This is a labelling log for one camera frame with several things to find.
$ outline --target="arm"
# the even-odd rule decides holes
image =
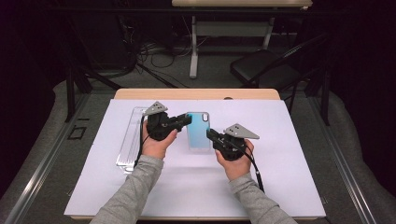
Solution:
[[[253,151],[254,146],[245,140],[247,147]],[[250,160],[243,156],[236,161],[226,161],[221,153],[216,150],[216,156],[220,165],[224,167],[225,173],[230,180],[231,191],[244,206],[250,221],[256,223],[291,224],[296,223],[293,218],[286,214],[279,205],[269,199],[262,192],[257,183],[250,175]]]
[[[149,135],[143,125],[143,139]],[[125,183],[99,210],[91,223],[136,223],[147,198],[160,177],[166,149],[176,139],[177,130],[173,130],[161,142],[147,138],[143,145],[142,156]]]

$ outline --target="transparent acrylic tray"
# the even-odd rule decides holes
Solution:
[[[134,169],[137,154],[140,148],[140,124],[143,114],[147,107],[135,107],[129,120],[119,156],[117,157],[117,166],[125,174],[130,174]]]

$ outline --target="blue phone case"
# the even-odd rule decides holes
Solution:
[[[206,137],[206,130],[210,128],[209,113],[188,112],[191,124],[187,125],[190,150],[206,152],[210,150],[210,140]]]

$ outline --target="hand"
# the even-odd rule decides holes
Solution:
[[[251,156],[254,146],[247,139],[245,139],[245,143],[247,145],[247,148],[245,148],[245,152]],[[243,155],[236,161],[226,161],[221,155],[220,151],[216,150],[216,157],[218,158],[219,164],[224,167],[225,174],[230,181],[235,180],[239,176],[245,175],[250,172],[251,161],[245,155]]]
[[[166,149],[175,141],[177,137],[177,130],[174,129],[162,141],[157,141],[148,137],[149,133],[147,125],[148,122],[145,120],[145,122],[143,123],[143,141],[145,139],[146,141],[143,143],[142,155],[163,160],[163,158],[165,158]]]

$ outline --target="gray sleeve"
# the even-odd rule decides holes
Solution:
[[[268,198],[251,178],[250,173],[230,182],[231,191],[244,206],[251,223],[295,224],[279,205]]]
[[[142,155],[134,171],[91,223],[136,223],[162,168],[162,160]]]

